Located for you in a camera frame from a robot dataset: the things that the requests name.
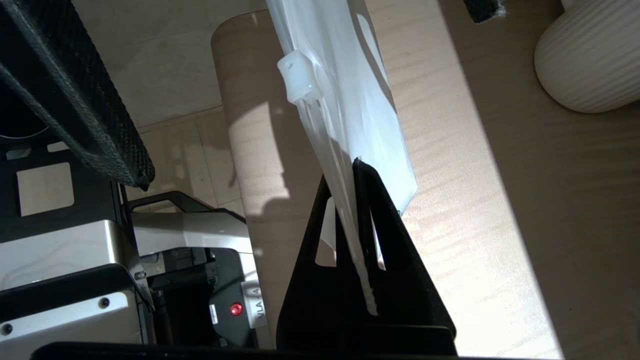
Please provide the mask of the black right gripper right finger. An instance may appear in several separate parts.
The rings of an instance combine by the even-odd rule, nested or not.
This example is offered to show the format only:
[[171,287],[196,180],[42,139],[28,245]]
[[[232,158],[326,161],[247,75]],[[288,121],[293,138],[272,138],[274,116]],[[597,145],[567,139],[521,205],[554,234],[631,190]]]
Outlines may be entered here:
[[352,170],[376,310],[366,334],[381,353],[455,353],[455,324],[382,178],[360,159]]

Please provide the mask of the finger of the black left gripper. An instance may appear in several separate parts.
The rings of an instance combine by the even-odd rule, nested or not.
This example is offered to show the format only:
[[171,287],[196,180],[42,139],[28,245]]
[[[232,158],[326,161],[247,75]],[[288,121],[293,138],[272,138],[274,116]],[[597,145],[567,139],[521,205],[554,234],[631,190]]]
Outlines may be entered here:
[[464,0],[463,3],[475,24],[506,16],[505,0]]
[[85,166],[149,188],[153,162],[70,0],[1,2],[1,80]]

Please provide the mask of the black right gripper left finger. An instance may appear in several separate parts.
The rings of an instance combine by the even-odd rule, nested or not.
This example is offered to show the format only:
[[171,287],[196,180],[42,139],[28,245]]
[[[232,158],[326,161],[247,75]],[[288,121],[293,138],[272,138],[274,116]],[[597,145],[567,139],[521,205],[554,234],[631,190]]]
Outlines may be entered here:
[[316,262],[330,191],[322,179],[278,316],[279,351],[354,351],[367,308],[339,219],[336,266]]

